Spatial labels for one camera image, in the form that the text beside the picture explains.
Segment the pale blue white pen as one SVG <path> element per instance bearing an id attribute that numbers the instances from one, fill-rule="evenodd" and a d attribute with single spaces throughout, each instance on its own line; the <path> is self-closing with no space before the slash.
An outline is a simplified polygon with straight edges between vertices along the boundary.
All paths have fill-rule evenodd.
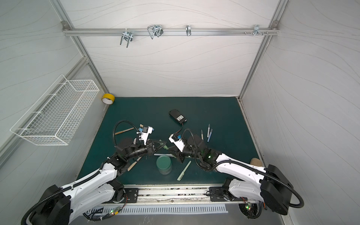
<path id="1" fill-rule="evenodd" d="M 166 153 L 155 153 L 154 156 L 168 156 L 168 157 L 174 157 L 172 154 L 166 154 Z"/>

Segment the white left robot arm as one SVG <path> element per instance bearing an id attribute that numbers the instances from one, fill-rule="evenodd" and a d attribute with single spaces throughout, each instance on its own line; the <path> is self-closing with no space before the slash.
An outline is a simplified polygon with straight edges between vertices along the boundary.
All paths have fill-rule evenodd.
<path id="1" fill-rule="evenodd" d="M 118 121 L 112 130 L 112 141 L 116 152 L 105 160 L 99 169 L 70 184 L 52 185 L 41 199 L 23 216 L 22 225 L 68 225 L 74 219 L 108 201 L 119 202 L 124 196 L 124 186 L 117 181 L 131 163 L 142 156 L 152 156 L 167 143 L 149 139 L 153 127 L 135 128 L 135 138 L 116 141 L 116 129 L 123 123 Z"/>

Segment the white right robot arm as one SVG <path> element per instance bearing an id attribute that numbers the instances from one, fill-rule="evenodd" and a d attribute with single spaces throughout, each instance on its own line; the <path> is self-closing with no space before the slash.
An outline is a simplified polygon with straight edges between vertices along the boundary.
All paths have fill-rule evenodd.
<path id="1" fill-rule="evenodd" d="M 241 162 L 207 147 L 204 140 L 193 133 L 189 138 L 174 133 L 169 136 L 169 141 L 174 145 L 169 152 L 180 162 L 192 158 L 203 171 L 232 176 L 218 190 L 209 192 L 218 200 L 242 200 L 245 204 L 254 200 L 258 212 L 266 206 L 280 215 L 287 215 L 289 208 L 299 209 L 305 205 L 301 195 L 274 165 L 263 167 Z"/>

